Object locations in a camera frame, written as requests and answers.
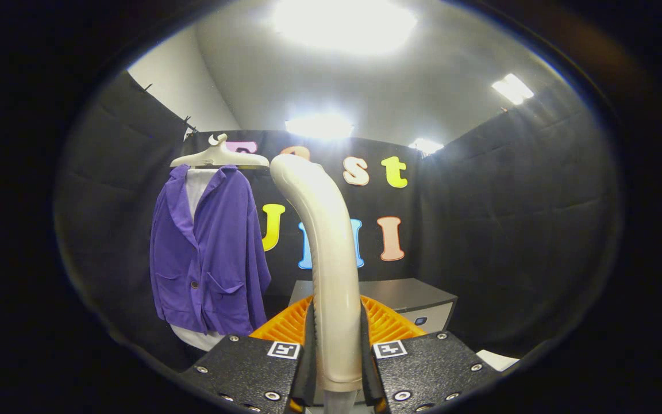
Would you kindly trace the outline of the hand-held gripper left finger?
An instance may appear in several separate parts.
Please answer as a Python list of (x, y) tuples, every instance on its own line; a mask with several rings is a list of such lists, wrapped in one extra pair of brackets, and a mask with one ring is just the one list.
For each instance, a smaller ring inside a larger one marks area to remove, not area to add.
[(249, 336), (226, 336), (180, 380), (239, 412), (305, 413), (315, 399), (313, 317), (307, 296)]

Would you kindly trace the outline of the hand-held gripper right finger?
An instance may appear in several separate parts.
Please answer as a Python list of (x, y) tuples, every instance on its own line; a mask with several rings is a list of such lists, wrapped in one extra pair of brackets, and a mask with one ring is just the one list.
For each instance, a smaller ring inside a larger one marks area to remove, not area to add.
[(483, 392), (501, 374), (447, 331), (425, 333), (361, 297), (362, 389), (374, 413), (423, 413)]

